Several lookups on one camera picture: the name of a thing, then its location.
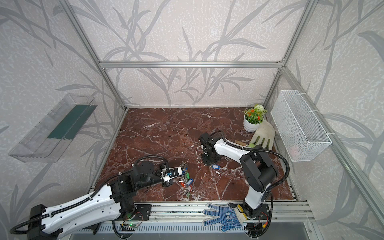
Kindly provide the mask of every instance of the white mesh basket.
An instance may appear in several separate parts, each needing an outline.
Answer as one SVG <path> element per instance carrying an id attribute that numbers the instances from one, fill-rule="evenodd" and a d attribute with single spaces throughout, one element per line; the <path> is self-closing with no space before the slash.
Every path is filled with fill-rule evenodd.
<path id="1" fill-rule="evenodd" d="M 310 161 L 332 141 L 297 90 L 282 90 L 271 111 L 293 162 Z"/>

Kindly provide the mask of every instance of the flower pot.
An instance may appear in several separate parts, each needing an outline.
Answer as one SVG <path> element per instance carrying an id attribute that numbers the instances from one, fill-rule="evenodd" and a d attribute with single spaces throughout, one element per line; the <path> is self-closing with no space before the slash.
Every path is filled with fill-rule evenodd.
<path id="1" fill-rule="evenodd" d="M 245 129 L 247 132 L 254 132 L 254 131 L 256 131 L 256 129 L 258 129 L 258 128 L 260 127 L 260 124 L 253 124 L 253 123 L 248 122 L 248 121 L 245 119 L 245 114 L 244 114 L 244 121 L 243 121 L 243 124 L 244 124 L 244 129 Z"/>

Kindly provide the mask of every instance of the wall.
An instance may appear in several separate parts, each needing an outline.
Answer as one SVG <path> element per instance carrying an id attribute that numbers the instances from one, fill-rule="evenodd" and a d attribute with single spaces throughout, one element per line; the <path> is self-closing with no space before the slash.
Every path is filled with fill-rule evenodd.
<path id="1" fill-rule="evenodd" d="M 123 114 L 56 1 L 0 1 L 0 239 L 37 204 L 83 195 Z M 13 148 L 67 93 L 98 106 L 56 163 Z"/>
<path id="2" fill-rule="evenodd" d="M 382 196 L 383 22 L 384 1 L 318 4 L 288 63 Z M 285 79 L 279 83 L 282 89 L 290 89 Z M 291 166 L 300 199 L 309 201 L 325 239 L 384 239 L 382 227 L 330 148 Z"/>
<path id="3" fill-rule="evenodd" d="M 278 61 L 306 5 L 306 0 L 70 2 L 103 61 Z M 252 105 L 268 93 L 273 72 L 109 69 L 126 104 L 141 107 Z"/>

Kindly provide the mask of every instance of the green mat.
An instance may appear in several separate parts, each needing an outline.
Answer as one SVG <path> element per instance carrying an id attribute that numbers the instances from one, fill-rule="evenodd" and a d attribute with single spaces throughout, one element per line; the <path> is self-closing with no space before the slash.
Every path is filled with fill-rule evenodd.
<path id="1" fill-rule="evenodd" d="M 78 104 L 65 116 L 65 118 L 49 134 L 48 138 L 74 139 L 80 128 L 93 113 L 97 105 Z"/>

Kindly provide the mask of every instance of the white flower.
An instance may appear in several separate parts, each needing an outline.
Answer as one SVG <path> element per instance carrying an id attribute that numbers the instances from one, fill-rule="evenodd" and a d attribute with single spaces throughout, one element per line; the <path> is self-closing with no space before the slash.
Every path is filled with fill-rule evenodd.
<path id="1" fill-rule="evenodd" d="M 259 113 L 263 113 L 264 112 L 264 107 L 260 104 L 257 104 L 255 105 L 255 111 L 256 112 L 259 112 Z"/>

